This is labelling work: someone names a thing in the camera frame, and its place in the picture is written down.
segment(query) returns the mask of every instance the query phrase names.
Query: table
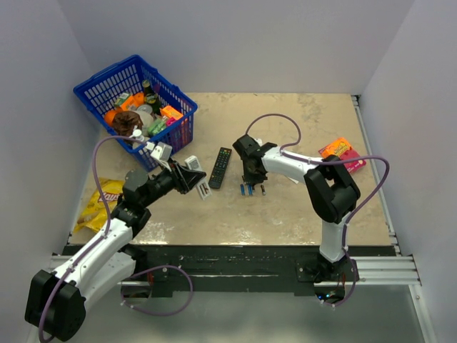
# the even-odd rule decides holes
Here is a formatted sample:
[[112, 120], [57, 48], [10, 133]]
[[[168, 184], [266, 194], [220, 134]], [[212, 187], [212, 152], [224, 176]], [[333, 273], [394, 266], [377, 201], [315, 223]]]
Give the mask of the table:
[[[302, 140], [289, 150], [318, 156], [318, 150], [344, 136], [360, 155], [366, 153], [361, 128], [348, 94], [237, 94], [188, 93], [199, 106], [194, 117], [194, 140], [174, 159], [184, 163], [196, 155], [210, 174], [221, 146], [231, 145], [245, 133], [246, 127], [265, 113], [293, 117], [301, 127]], [[278, 145], [295, 141], [295, 127], [281, 118], [265, 118], [250, 131], [263, 142]], [[97, 167], [100, 177], [124, 179], [139, 167], [115, 141], [99, 150]], [[236, 152], [222, 188], [201, 201], [197, 191], [183, 196], [170, 192], [150, 206], [152, 217], [133, 240], [136, 244], [307, 244], [321, 243], [321, 219], [314, 212], [303, 184], [277, 174], [268, 174], [264, 182], [266, 196], [260, 189], [253, 197], [242, 197], [242, 163]], [[369, 164], [354, 175], [362, 198], [375, 187]], [[81, 209], [95, 190], [92, 174], [81, 196]], [[72, 244], [86, 243], [94, 233], [87, 228], [74, 233]], [[353, 219], [348, 233], [350, 245], [390, 245], [386, 220], [379, 197], [374, 197]]]

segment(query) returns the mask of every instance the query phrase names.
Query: wooden table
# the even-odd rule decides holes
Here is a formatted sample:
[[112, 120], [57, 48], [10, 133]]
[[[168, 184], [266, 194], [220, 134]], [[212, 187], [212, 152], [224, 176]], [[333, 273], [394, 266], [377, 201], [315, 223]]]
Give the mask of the wooden table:
[[[199, 109], [194, 117], [194, 140], [174, 159], [184, 163], [196, 155], [209, 175], [221, 146], [231, 145], [246, 127], [265, 113], [293, 117], [301, 127], [302, 140], [290, 151], [318, 156], [318, 150], [344, 136], [359, 154], [366, 147], [348, 94], [227, 94], [189, 93]], [[295, 127], [281, 118], [258, 121], [250, 135], [278, 145], [295, 141]], [[100, 177], [124, 179], [139, 167], [115, 141], [99, 150], [97, 166]], [[135, 238], [137, 244], [307, 244], [321, 243], [321, 219], [314, 212], [303, 184], [277, 174], [268, 174], [264, 182], [266, 196], [257, 191], [242, 197], [242, 163], [236, 152], [222, 188], [201, 201], [197, 191], [183, 196], [170, 192], [150, 206], [152, 218]], [[362, 198], [375, 187], [370, 166], [354, 175]], [[95, 190], [92, 174], [81, 197], [81, 208]], [[373, 198], [353, 219], [349, 228], [350, 245], [390, 245], [379, 197]], [[74, 233], [71, 243], [85, 243], [94, 233], [87, 228]]]

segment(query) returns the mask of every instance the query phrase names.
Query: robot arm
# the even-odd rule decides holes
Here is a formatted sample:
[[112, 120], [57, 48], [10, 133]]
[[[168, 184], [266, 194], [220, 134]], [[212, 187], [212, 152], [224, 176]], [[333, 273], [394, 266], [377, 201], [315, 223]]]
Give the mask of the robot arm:
[[[244, 135], [233, 147], [243, 161], [243, 179], [247, 184], [256, 185], [267, 180], [266, 174], [273, 172], [285, 175], [306, 185], [314, 211], [322, 218], [322, 243], [320, 255], [328, 261], [332, 270], [345, 256], [342, 250], [343, 219], [356, 208], [360, 191], [344, 165], [324, 166], [297, 161], [283, 156], [280, 148], [273, 143], [259, 144], [259, 140]], [[337, 156], [326, 159], [288, 155], [311, 161], [336, 161]]]
[[[38, 326], [44, 305], [66, 271], [72, 273], [63, 280], [47, 311], [44, 331], [61, 341], [74, 336], [81, 327], [86, 313], [112, 287], [130, 277], [136, 268], [136, 257], [125, 247], [146, 225], [151, 217], [147, 206], [171, 190], [187, 194], [204, 180], [206, 173], [181, 166], [169, 158], [171, 147], [159, 143], [149, 146], [152, 157], [163, 170], [150, 177], [143, 170], [130, 171], [122, 188], [122, 196], [111, 213], [111, 225], [105, 226], [85, 247], [94, 247], [90, 252], [81, 249], [69, 261], [51, 273], [41, 270], [31, 281], [25, 319]], [[74, 266], [74, 261], [81, 258]]]

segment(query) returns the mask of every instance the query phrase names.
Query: cable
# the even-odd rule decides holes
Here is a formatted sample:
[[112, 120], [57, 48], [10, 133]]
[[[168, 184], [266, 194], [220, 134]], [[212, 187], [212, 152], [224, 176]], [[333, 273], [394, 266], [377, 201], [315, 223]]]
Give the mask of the cable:
[[[106, 228], [104, 230], [105, 235], [108, 234], [109, 232], [109, 227], [111, 225], [111, 216], [110, 211], [109, 211], [109, 205], [108, 202], [105, 198], [105, 194], [103, 193], [103, 190], [100, 185], [99, 181], [99, 176], [97, 174], [97, 168], [96, 168], [96, 156], [97, 156], [97, 151], [99, 150], [100, 146], [105, 142], [110, 139], [125, 139], [127, 141], [132, 141], [136, 142], [142, 145], [146, 145], [145, 141], [139, 141], [137, 139], [133, 139], [130, 137], [125, 137], [125, 136], [109, 136], [106, 138], [103, 138], [101, 141], [98, 142], [98, 144], [95, 146], [94, 152], [92, 154], [92, 173], [94, 174], [94, 179], [95, 179], [95, 185], [97, 186], [97, 189], [100, 193], [101, 200], [105, 206], [106, 213], [108, 214], [108, 219], [106, 220]], [[46, 303], [43, 308], [43, 312], [41, 313], [39, 325], [38, 325], [38, 337], [41, 343], [49, 343], [52, 339], [54, 339], [54, 336], [50, 336], [49, 338], [44, 338], [44, 322], [46, 321], [46, 316], [49, 311], [49, 307], [51, 307], [51, 303], [54, 300], [54, 297], [56, 296], [56, 293], [58, 292], [60, 286], [64, 283], [65, 279], [74, 271], [74, 267], [78, 265], [78, 263], [93, 249], [95, 248], [102, 240], [104, 240], [104, 236], [100, 236], [95, 242], [93, 242], [91, 245], [89, 245], [87, 248], [83, 248], [84, 250], [82, 253], [79, 255], [78, 258], [76, 258], [73, 262], [73, 264], [64, 272], [60, 280], [56, 283], [56, 286], [52, 289], [51, 294], [49, 295], [49, 298], [46, 300]]]
[[386, 165], [386, 170], [384, 171], [384, 174], [381, 177], [381, 180], [376, 185], [374, 190], [348, 215], [348, 217], [346, 218], [346, 220], [344, 222], [344, 225], [343, 225], [343, 239], [342, 239], [342, 242], [341, 242], [341, 247], [342, 247], [342, 249], [344, 251], [344, 255], [346, 256], [347, 260], [349, 260], [350, 263], [351, 263], [352, 270], [353, 270], [353, 282], [352, 282], [352, 286], [351, 286], [351, 289], [349, 290], [348, 295], [345, 296], [344, 299], [342, 299], [341, 301], [337, 302], [336, 304], [328, 304], [328, 305], [331, 305], [332, 307], [341, 306], [353, 294], [354, 289], [356, 288], [356, 275], [358, 274], [356, 263], [354, 262], [354, 260], [351, 259], [351, 256], [349, 255], [348, 249], [347, 249], [347, 246], [346, 246], [346, 232], [348, 230], [349, 222], [356, 215], [356, 213], [358, 211], [360, 211], [360, 209], [363, 206], [365, 206], [366, 203], [369, 202], [370, 199], [373, 198], [374, 195], [378, 192], [378, 190], [382, 187], [382, 185], [384, 184], [384, 182], [387, 179], [388, 173], [389, 173], [389, 171], [391, 169], [391, 165], [388, 163], [387, 159], [383, 158], [382, 156], [378, 156], [378, 155], [361, 156], [361, 157], [358, 157], [358, 158], [355, 158], [355, 159], [346, 159], [344, 161], [324, 162], [324, 161], [313, 161], [311, 159], [304, 159], [303, 157], [299, 157], [299, 156], [295, 156], [295, 155], [292, 155], [292, 154], [288, 154], [287, 151], [283, 151], [283, 149], [288, 147], [288, 146], [294, 146], [294, 145], [297, 145], [298, 143], [300, 143], [300, 141], [301, 141], [301, 130], [300, 130], [300, 127], [298, 126], [298, 124], [296, 123], [296, 121], [293, 120], [291, 117], [286, 116], [285, 114], [270, 113], [270, 114], [264, 114], [264, 115], [258, 117], [257, 119], [254, 119], [254, 121], [249, 124], [248, 129], [246, 130], [246, 134], [248, 134], [249, 129], [253, 126], [254, 123], [256, 123], [258, 120], [260, 120], [262, 118], [265, 118], [267, 116], [279, 116], [281, 118], [285, 118], [285, 119], [289, 120], [297, 128], [297, 132], [298, 132], [297, 140], [294, 143], [284, 144], [279, 148], [280, 153], [283, 156], [288, 157], [289, 159], [295, 159], [296, 161], [301, 161], [301, 162], [305, 162], [305, 163], [308, 163], [308, 164], [321, 165], [321, 166], [336, 166], [336, 165], [346, 164], [346, 163], [349, 163], [349, 162], [355, 162], [355, 161], [360, 161], [360, 160], [377, 159], [379, 161], [382, 161]]
[[171, 311], [171, 312], [153, 312], [153, 311], [149, 311], [147, 309], [142, 309], [140, 307], [136, 307], [132, 304], [129, 304], [127, 302], [124, 294], [122, 294], [122, 292], [121, 292], [121, 298], [123, 300], [123, 304], [127, 304], [127, 306], [129, 306], [131, 309], [134, 309], [135, 311], [138, 311], [138, 312], [141, 312], [144, 314], [149, 314], [151, 316], [169, 317], [169, 316], [173, 316], [174, 314], [178, 314], [179, 312], [183, 311], [191, 303], [192, 297], [194, 296], [194, 286], [192, 284], [192, 280], [191, 280], [191, 277], [189, 276], [189, 274], [187, 274], [181, 268], [171, 266], [171, 265], [158, 266], [158, 267], [149, 268], [147, 270], [143, 270], [142, 272], [136, 273], [136, 274], [132, 275], [131, 277], [129, 277], [129, 279], [134, 279], [136, 277], [140, 277], [143, 274], [148, 274], [155, 270], [159, 270], [159, 269], [163, 269], [163, 268], [170, 268], [170, 269], [175, 269], [175, 270], [179, 271], [186, 277], [187, 281], [189, 282], [189, 289], [190, 289], [189, 297], [187, 298], [187, 301], [184, 303], [183, 306], [181, 306], [178, 309], [175, 309], [174, 311]]

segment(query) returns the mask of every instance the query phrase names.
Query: wall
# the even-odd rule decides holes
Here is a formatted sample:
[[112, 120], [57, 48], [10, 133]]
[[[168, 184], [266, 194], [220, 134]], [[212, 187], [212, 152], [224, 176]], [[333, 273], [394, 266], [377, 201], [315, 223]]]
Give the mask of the wall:
[[71, 229], [96, 127], [72, 93], [91, 70], [53, 0], [0, 11], [0, 332], [25, 342], [31, 278]]
[[455, 342], [457, 2], [416, 0], [361, 97], [402, 252], [414, 253], [439, 342]]
[[59, 0], [93, 69], [140, 54], [185, 91], [360, 94], [413, 0]]

